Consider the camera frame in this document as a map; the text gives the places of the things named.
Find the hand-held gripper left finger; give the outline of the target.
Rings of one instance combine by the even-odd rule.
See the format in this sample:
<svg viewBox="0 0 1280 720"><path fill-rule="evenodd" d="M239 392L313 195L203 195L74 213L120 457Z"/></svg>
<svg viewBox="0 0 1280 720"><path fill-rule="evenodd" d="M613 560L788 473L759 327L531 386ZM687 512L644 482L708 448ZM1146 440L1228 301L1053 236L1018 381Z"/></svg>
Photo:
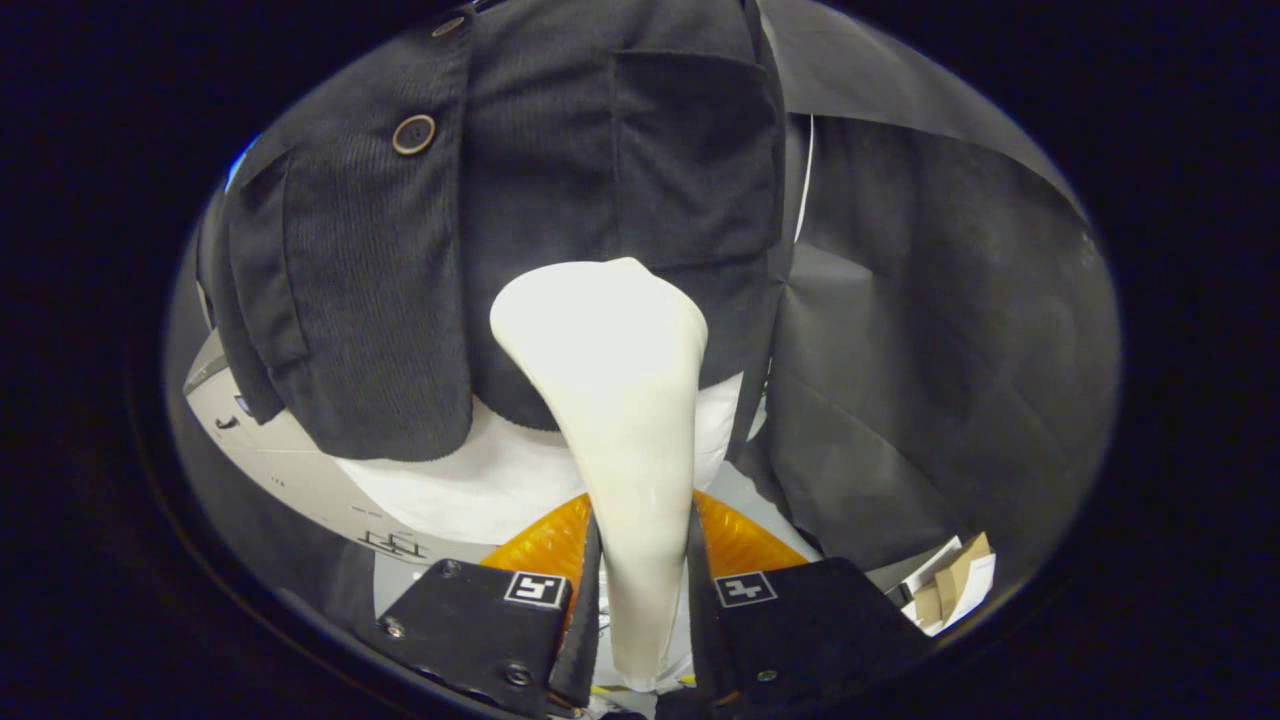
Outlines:
<svg viewBox="0 0 1280 720"><path fill-rule="evenodd" d="M600 532L580 495L479 562L434 562L376 620L376 650L490 708L571 717L591 697L600 569Z"/></svg>

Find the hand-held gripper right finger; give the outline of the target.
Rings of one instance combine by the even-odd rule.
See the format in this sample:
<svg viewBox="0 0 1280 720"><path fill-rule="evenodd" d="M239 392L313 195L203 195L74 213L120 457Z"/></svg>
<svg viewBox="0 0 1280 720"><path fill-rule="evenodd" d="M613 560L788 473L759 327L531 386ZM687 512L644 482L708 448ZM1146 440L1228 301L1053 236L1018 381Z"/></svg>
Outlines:
<svg viewBox="0 0 1280 720"><path fill-rule="evenodd" d="M831 711L931 653L852 562L805 559L700 491L687 568L694 673L712 711Z"/></svg>

